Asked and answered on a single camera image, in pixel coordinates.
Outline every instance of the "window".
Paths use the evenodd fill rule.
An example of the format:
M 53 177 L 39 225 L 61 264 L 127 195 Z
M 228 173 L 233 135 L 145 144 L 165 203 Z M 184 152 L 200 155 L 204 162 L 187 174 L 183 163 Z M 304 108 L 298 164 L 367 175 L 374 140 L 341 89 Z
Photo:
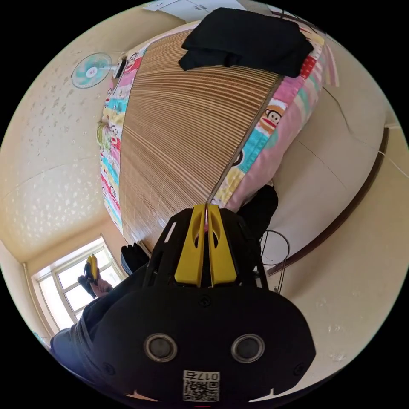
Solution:
M 97 258 L 103 280 L 115 287 L 125 278 L 101 237 L 53 263 L 36 280 L 44 300 L 42 304 L 60 330 L 78 322 L 84 307 L 93 300 L 77 281 L 84 275 L 84 266 L 91 254 Z

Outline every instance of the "electric fan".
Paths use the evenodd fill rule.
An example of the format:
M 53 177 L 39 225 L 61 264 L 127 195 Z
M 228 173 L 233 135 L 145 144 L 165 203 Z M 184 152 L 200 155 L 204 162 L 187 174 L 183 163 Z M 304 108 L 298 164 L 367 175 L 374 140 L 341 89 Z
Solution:
M 100 83 L 111 70 L 115 70 L 108 54 L 97 52 L 85 57 L 71 74 L 72 83 L 77 88 L 90 88 Z

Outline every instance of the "bamboo mat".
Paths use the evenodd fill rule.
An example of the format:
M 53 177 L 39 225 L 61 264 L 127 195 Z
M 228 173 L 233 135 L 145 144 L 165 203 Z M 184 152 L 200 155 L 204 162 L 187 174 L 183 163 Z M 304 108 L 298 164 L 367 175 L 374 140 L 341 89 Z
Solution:
M 178 64 L 189 31 L 146 50 L 130 92 L 121 140 L 124 237 L 152 251 L 169 218 L 212 198 L 270 98 L 276 74 Z

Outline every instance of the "colorful bedsheet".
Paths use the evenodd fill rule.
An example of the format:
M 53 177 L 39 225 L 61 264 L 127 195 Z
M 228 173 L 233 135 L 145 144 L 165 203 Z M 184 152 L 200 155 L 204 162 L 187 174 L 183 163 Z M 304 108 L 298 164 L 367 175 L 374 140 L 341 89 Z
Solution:
M 123 234 L 118 197 L 121 168 L 121 135 L 130 90 L 148 46 L 159 38 L 190 30 L 199 22 L 187 24 L 157 36 L 143 47 L 127 53 L 128 63 L 115 92 L 110 86 L 104 103 L 102 122 L 108 127 L 106 143 L 99 140 L 101 181 L 104 204 Z M 311 41 L 314 50 L 307 57 L 297 78 L 284 77 L 265 112 L 249 135 L 237 160 L 224 177 L 212 203 L 237 211 L 242 203 L 277 171 L 291 142 L 309 119 L 324 84 L 338 86 L 333 54 L 324 39 L 309 29 L 300 30 Z
M 248 197 L 267 184 L 282 156 L 309 119 L 324 84 L 339 86 L 331 49 L 324 39 L 300 28 L 314 50 L 297 78 L 284 77 L 265 112 L 228 171 L 212 203 L 237 211 Z

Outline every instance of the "yellow bracket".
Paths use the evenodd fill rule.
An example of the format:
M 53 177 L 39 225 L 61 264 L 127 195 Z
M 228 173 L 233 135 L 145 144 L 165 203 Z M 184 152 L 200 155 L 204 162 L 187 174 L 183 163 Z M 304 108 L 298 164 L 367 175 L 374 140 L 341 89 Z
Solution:
M 229 244 L 223 228 L 222 216 L 216 204 L 207 205 L 207 224 L 209 234 L 209 258 L 212 286 L 234 282 L 237 278 Z M 215 246 L 213 233 L 217 238 Z
M 175 281 L 178 283 L 200 287 L 202 282 L 206 211 L 212 286 L 236 280 L 236 269 L 231 258 L 219 207 L 215 204 L 198 204 L 193 208 L 189 230 L 175 272 Z
M 206 204 L 197 204 L 190 218 L 179 264 L 175 272 L 176 282 L 200 287 L 203 269 L 203 250 L 205 245 Z

